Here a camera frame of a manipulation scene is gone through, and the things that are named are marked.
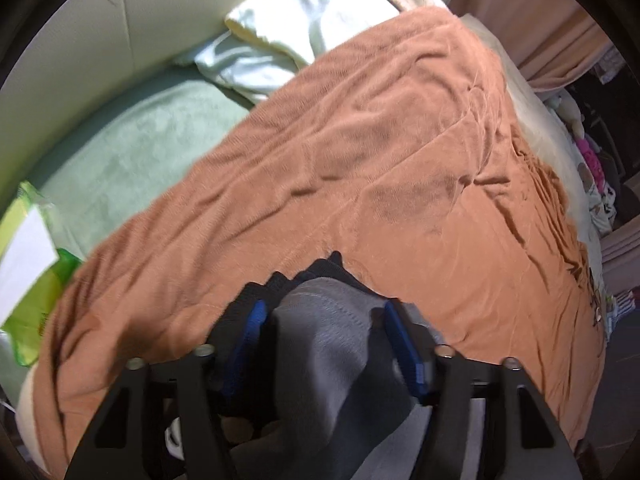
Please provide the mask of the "orange-brown bed blanket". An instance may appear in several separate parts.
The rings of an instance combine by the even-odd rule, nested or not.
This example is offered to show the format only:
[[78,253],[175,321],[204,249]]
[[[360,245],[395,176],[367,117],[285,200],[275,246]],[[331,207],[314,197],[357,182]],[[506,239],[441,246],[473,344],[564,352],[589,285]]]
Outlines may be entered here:
[[133,356],[183,356],[242,286],[340,252],[472,358],[516,356],[570,444],[602,327],[568,187],[460,18],[405,12],[322,55],[107,237],[44,329],[34,425],[50,477]]

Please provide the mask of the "grey t-shirt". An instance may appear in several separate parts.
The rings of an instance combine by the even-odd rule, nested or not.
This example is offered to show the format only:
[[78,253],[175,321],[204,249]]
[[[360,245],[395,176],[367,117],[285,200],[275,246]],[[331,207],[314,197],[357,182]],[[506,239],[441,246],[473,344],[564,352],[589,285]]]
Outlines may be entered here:
[[[250,284],[276,300],[277,417],[231,449],[238,476],[412,478],[431,410],[409,393],[387,339],[383,314],[391,299],[360,283],[338,252],[240,293]],[[403,305],[440,343],[416,307]]]

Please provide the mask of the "green tissue pack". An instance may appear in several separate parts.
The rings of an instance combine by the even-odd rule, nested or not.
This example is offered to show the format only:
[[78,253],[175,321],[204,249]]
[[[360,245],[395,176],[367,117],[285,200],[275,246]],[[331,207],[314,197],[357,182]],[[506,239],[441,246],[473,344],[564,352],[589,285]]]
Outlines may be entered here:
[[1,330],[18,365],[38,360],[47,319],[82,260],[58,208],[23,181],[1,218]]

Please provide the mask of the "pink fluffy cloth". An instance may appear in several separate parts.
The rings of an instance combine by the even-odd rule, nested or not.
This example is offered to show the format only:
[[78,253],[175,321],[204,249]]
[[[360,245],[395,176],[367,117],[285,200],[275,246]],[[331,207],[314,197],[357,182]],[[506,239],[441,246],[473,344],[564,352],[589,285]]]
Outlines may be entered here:
[[593,176],[594,183],[597,185],[597,189],[601,195],[605,192],[605,174],[602,169],[600,160],[595,151],[591,148],[589,142],[585,138],[579,136],[575,139],[575,143],[578,147],[578,151],[585,159],[589,170]]

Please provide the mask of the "pink left curtain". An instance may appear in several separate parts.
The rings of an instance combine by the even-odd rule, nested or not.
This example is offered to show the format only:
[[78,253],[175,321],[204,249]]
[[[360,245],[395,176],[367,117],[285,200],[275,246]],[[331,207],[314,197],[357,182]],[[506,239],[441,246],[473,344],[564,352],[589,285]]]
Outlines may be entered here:
[[448,6],[480,20],[537,92],[570,84],[612,47],[576,0],[451,0]]

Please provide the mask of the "white pillow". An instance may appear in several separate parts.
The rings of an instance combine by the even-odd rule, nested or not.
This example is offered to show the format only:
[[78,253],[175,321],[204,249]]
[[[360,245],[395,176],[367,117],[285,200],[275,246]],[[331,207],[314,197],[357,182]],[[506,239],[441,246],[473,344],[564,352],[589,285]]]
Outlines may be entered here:
[[257,104],[321,55],[398,14],[387,0],[244,0],[224,18],[226,31],[186,60]]

